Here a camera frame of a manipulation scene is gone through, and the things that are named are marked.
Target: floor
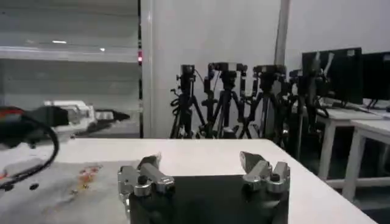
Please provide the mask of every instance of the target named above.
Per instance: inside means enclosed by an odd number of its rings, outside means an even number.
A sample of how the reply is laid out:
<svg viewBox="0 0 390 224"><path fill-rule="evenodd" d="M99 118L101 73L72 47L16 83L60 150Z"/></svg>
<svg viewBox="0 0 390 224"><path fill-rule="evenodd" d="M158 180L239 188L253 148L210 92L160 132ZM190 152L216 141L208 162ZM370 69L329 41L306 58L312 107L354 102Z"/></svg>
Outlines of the floor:
<svg viewBox="0 0 390 224"><path fill-rule="evenodd" d="M333 146L332 161L329 179L344 178L350 144L352 142L352 128L338 128ZM321 154L321 135L306 136L302 140L301 162L313 173L318 173ZM379 142L367 140L366 151L363 156L360 177L378 177L377 163L383 145ZM388 224L390 220L390 187L366 187L356 190L357 205L364 213L379 224Z"/></svg>

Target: silver bracket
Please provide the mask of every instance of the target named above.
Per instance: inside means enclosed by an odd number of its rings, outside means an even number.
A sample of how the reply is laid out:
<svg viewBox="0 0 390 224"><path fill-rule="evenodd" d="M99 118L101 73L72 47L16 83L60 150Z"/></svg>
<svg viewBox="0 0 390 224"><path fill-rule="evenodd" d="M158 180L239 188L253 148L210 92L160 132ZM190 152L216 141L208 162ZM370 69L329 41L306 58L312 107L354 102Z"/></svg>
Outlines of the silver bracket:
<svg viewBox="0 0 390 224"><path fill-rule="evenodd" d="M147 176L155 183L156 190L159 193L165 194L172 190L175 186L175 179L173 177L166 176L161 173L150 163L143 164L141 166L140 173L141 175Z"/></svg>
<svg viewBox="0 0 390 224"><path fill-rule="evenodd" d="M290 187L290 167L287 163L278 162L274 171L267 177L267 191L272 193L283 193Z"/></svg>
<svg viewBox="0 0 390 224"><path fill-rule="evenodd" d="M132 166L122 166L118 172L118 192L119 199L123 203L129 198L130 194L137 197L148 196L151 194L152 182L143 178Z"/></svg>
<svg viewBox="0 0 390 224"><path fill-rule="evenodd" d="M244 184L248 185L251 191L258 191L264 186L264 180L271 175L271 172L270 163L261 160L248 174L243 176Z"/></svg>

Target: desk leg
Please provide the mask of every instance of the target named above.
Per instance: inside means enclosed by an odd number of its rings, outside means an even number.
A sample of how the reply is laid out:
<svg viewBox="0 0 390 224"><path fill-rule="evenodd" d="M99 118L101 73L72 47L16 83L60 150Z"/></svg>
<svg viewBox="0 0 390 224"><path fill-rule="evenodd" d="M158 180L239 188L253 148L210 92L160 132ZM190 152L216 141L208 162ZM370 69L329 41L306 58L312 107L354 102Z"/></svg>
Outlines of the desk leg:
<svg viewBox="0 0 390 224"><path fill-rule="evenodd" d="M348 157L346 172L346 181L342 189L342 195L348 200L353 201L356 190L356 181L359 178L361 160L364 153L364 144L366 138L355 128L353 132L352 145Z"/></svg>
<svg viewBox="0 0 390 224"><path fill-rule="evenodd" d="M325 181L328 178L330 159L332 157L333 140L335 139L336 125L332 121L325 124L324 142L322 143L321 160L318 177Z"/></svg>
<svg viewBox="0 0 390 224"><path fill-rule="evenodd" d="M380 153L378 163L378 174L381 176L386 174L385 167L390 153L390 145L384 144L383 148L384 149Z"/></svg>

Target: black cable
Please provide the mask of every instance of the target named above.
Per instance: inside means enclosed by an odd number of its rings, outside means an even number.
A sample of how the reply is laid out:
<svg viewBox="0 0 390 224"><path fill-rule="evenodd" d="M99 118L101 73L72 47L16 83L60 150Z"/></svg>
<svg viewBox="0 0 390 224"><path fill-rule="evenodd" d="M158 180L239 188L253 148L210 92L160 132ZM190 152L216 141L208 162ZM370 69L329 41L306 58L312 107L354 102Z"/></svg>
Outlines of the black cable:
<svg viewBox="0 0 390 224"><path fill-rule="evenodd" d="M203 82L203 79L202 79L202 76L199 74L199 72L195 69L195 72L197 74L197 76L199 76L199 78L201 79L201 81Z"/></svg>
<svg viewBox="0 0 390 224"><path fill-rule="evenodd" d="M215 87L217 86L217 82L218 82L218 78L219 78L219 75L221 74L221 72L219 71L218 72L218 75L217 75L217 79L215 80L214 82L214 88L213 88L213 92L215 92Z"/></svg>
<svg viewBox="0 0 390 224"><path fill-rule="evenodd" d="M26 115L23 115L23 119L25 119L31 123L34 123L36 126L38 126L40 129L42 129L44 132L46 132L49 135L49 137L52 140L53 145L54 145L53 153L50 156L50 158L43 165L37 165L35 167L31 167L27 170L24 170L20 173L17 173L15 175L11 176L10 178L12 180L0 185L0 189L6 189L9 186L13 186L14 184L19 183L20 181L23 181L23 180L41 172L42 170L48 168L53 163L53 161L55 160L55 157L57 156L57 154L60 150L60 143L59 143L57 134L51 129L51 127L47 126L46 124L44 124L42 122L39 122L39 121L31 118L29 116L26 116Z"/></svg>

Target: stain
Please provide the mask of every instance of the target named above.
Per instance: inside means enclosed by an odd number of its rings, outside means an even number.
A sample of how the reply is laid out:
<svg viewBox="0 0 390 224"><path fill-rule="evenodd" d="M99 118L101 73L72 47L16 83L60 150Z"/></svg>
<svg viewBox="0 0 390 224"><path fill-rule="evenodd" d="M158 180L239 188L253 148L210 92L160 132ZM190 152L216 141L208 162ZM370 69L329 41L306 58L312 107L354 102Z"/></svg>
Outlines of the stain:
<svg viewBox="0 0 390 224"><path fill-rule="evenodd" d="M95 179L97 173L99 173L100 169L103 168L102 165L95 166L87 166L79 171L78 184L76 189L72 189L69 194L78 195L79 193L90 188L90 183L92 183Z"/></svg>

